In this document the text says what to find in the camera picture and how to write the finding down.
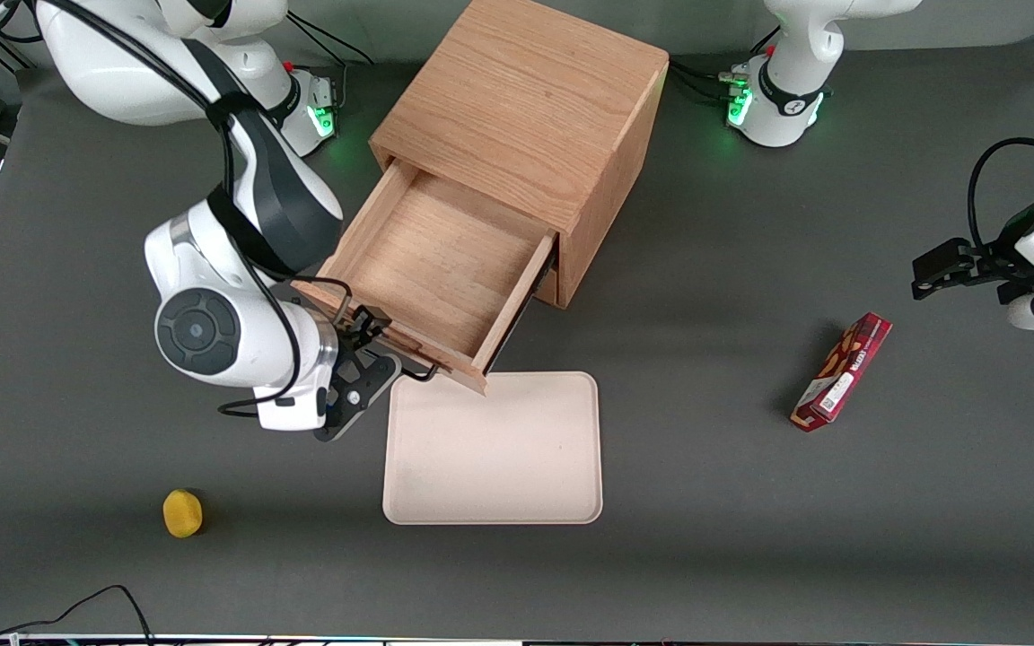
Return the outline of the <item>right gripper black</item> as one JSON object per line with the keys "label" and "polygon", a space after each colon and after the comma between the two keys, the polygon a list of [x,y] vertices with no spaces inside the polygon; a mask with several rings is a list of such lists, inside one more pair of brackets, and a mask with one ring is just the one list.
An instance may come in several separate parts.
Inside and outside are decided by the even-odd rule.
{"label": "right gripper black", "polygon": [[313,438],[317,441],[339,439],[401,375],[398,357],[358,353],[376,342],[390,324],[390,316],[377,307],[358,305],[353,311],[347,338],[339,338],[329,384],[321,388],[317,394],[320,414],[324,417],[323,423],[313,429]]}

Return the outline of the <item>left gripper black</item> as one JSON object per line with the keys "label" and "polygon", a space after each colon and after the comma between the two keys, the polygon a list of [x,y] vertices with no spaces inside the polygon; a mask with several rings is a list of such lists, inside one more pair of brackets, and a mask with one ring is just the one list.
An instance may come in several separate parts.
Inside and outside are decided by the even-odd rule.
{"label": "left gripper black", "polygon": [[[1014,214],[993,240],[984,241],[973,210],[974,246],[986,258],[989,269],[1005,279],[997,286],[1002,306],[1029,310],[1034,302],[1034,266],[1018,253],[1016,244],[1034,226],[1034,202]],[[951,238],[911,263],[911,294],[915,300],[957,286],[971,286],[976,279],[976,255],[964,238]]]}

